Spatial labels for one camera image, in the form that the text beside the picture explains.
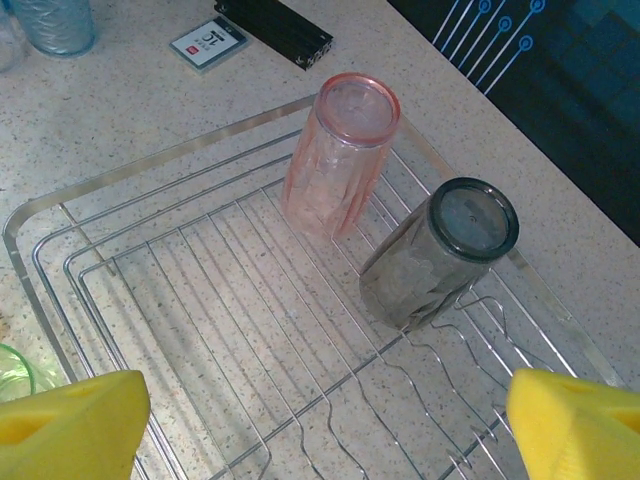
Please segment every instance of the black object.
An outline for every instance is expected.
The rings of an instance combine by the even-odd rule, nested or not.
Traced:
[[[303,70],[333,43],[333,36],[277,0],[218,0],[215,9]]]

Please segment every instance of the green cup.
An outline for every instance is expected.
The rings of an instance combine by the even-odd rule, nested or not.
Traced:
[[[35,366],[17,350],[0,343],[0,403],[59,386],[57,375]]]

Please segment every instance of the clear plastic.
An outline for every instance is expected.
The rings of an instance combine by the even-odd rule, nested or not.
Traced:
[[[22,48],[11,24],[11,18],[0,4],[0,73],[5,73],[22,61]]]
[[[88,0],[12,0],[31,44],[43,53],[82,55],[95,41]]]
[[[400,105],[378,80],[330,78],[316,97],[287,172],[282,207],[305,233],[334,238],[362,213],[398,128]]]

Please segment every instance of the speckled countertop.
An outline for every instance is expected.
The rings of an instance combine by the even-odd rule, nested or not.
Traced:
[[[93,2],[99,39],[74,60],[31,52],[0,77],[0,216],[220,126],[316,92],[339,72],[371,73],[460,174],[500,188],[519,247],[623,380],[640,389],[640,252],[516,127],[383,0],[287,2],[336,37],[303,72],[254,41],[199,76],[168,48],[213,16],[212,2]],[[0,340],[27,355],[46,339],[0,253]]]

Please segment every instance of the granite countertop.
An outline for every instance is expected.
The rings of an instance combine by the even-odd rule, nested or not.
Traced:
[[[362,71],[397,93],[409,120],[460,174],[501,189],[521,220],[519,248],[611,361],[640,389],[640,252],[517,128],[383,0],[286,2],[336,37],[310,71],[254,41],[198,75],[168,43],[214,15],[212,2],[93,2],[87,55],[31,51],[0,77],[0,216],[59,189]],[[48,352],[0,253],[0,341]]]

